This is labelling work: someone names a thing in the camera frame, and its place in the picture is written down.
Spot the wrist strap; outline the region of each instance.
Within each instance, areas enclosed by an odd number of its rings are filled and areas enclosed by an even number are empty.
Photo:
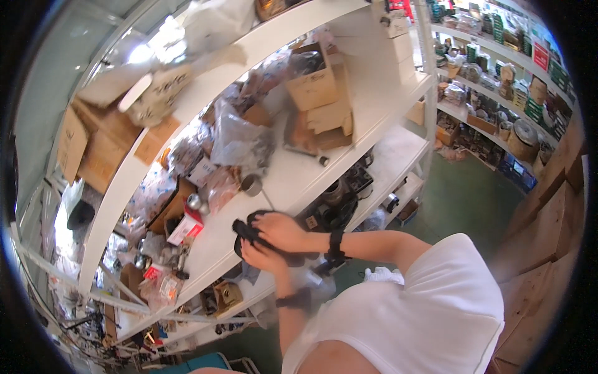
[[[312,292],[308,287],[299,288],[297,293],[276,299],[277,308],[304,309],[309,311],[312,307]]]

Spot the label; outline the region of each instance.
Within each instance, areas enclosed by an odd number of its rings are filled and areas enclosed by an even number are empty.
[[[198,187],[203,187],[208,182],[208,176],[218,169],[207,157],[199,161],[193,171],[187,176],[187,180]]]
[[[178,284],[179,282],[177,282],[171,276],[165,277],[160,285],[160,296],[162,299],[176,300],[176,297],[179,293]]]

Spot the person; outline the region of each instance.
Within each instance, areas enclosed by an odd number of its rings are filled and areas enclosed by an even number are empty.
[[[305,232],[284,214],[259,216],[254,226],[265,241],[287,252],[327,253],[331,246],[330,233]],[[397,231],[345,233],[340,250],[348,257],[394,264],[404,282],[387,277],[349,287],[310,321],[300,308],[279,307],[282,374],[486,370],[504,327],[504,305],[468,236],[458,233],[429,245]],[[297,292],[279,254],[248,241],[242,254],[250,265],[274,275],[279,300]]]

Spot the white t-shirt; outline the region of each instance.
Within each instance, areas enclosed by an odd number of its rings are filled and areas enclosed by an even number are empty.
[[[322,305],[288,348],[295,374],[325,340],[359,351],[381,374],[483,373],[504,326],[501,291],[470,238],[455,234],[392,281],[354,285]]]

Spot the red sign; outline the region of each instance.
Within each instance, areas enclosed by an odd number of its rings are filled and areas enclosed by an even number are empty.
[[[548,71],[548,51],[538,43],[533,44],[533,61],[544,71]]]

